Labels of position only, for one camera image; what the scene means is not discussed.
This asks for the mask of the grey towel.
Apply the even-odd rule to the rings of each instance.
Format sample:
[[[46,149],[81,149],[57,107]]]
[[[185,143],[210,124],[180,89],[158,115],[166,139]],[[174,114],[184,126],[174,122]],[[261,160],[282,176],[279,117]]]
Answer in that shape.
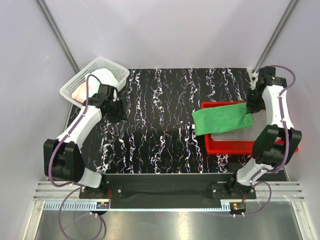
[[[214,141],[254,142],[267,125],[266,111],[261,110],[251,116],[253,119],[252,126],[225,133],[213,133],[211,139]]]

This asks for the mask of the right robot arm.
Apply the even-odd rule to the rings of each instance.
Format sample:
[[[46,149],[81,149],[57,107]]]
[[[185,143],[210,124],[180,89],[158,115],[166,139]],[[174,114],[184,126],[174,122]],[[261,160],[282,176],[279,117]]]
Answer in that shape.
[[[295,129],[287,105],[287,92],[293,85],[276,75],[277,68],[277,65],[260,68],[255,87],[247,93],[247,112],[264,110],[266,126],[253,144],[251,159],[234,173],[227,185],[232,198],[253,192],[262,175],[282,170],[302,140],[302,132]]]

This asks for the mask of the green towel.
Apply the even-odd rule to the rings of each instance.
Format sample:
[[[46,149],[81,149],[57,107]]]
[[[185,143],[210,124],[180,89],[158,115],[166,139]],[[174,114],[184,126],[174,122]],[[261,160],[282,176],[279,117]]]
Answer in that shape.
[[[250,128],[254,119],[245,103],[207,107],[192,113],[195,134],[221,134]]]

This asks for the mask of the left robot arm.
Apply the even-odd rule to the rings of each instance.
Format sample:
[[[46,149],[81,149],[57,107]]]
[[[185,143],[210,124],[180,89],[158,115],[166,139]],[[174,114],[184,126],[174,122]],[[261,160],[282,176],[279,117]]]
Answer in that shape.
[[[44,173],[53,186],[90,187],[97,198],[108,193],[102,174],[85,167],[81,154],[87,136],[103,118],[110,123],[127,119],[118,89],[108,84],[101,84],[97,93],[86,98],[78,116],[61,135],[44,142]]]

